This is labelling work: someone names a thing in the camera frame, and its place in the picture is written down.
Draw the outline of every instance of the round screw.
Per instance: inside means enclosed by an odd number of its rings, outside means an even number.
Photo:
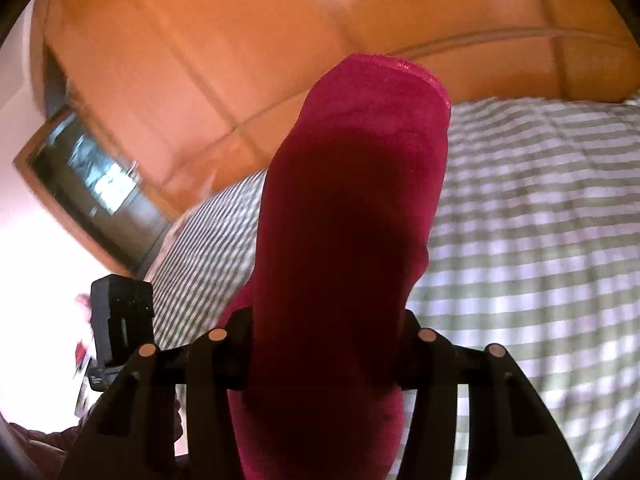
[[[493,343],[489,345],[489,354],[494,357],[504,357],[507,354],[507,351],[504,349],[504,346],[498,345],[498,343]]]
[[[155,353],[156,353],[156,345],[153,345],[151,343],[143,344],[138,350],[138,354],[140,354],[140,356],[142,357],[151,357]]]
[[[436,331],[431,328],[423,328],[418,332],[418,337],[425,343],[433,343],[436,341],[438,334],[436,334]]]
[[[209,339],[214,342],[222,341],[226,338],[226,330],[224,328],[214,328],[209,332]]]

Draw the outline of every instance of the checkered bedsheet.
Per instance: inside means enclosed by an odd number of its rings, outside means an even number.
[[[457,105],[430,240],[408,308],[451,342],[509,348],[585,478],[640,411],[640,107],[488,99]],[[216,323],[248,279],[264,173],[200,205],[151,279],[161,347]],[[406,394],[405,430],[415,396]],[[452,478],[463,479],[459,389]]]

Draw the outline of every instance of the white wall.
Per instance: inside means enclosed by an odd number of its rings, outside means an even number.
[[[0,49],[6,101],[0,101],[0,411],[10,422],[49,432],[77,421],[79,383],[72,376],[81,320],[74,298],[108,272],[57,224],[12,165],[44,122],[30,83],[32,5]]]

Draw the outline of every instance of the red object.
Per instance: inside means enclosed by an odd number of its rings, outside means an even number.
[[[247,480],[382,480],[398,450],[394,367],[424,272],[450,103],[411,62],[350,56],[311,89],[264,184],[247,389],[230,393]]]

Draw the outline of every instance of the bed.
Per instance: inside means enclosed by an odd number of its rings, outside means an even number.
[[[640,101],[487,99],[452,110],[449,162],[408,302],[451,342],[507,346],[592,478],[640,412]],[[254,261],[265,173],[189,211],[147,279],[156,341],[215,326]],[[404,398],[404,434],[414,396]],[[462,479],[468,399],[459,389],[452,478]]]

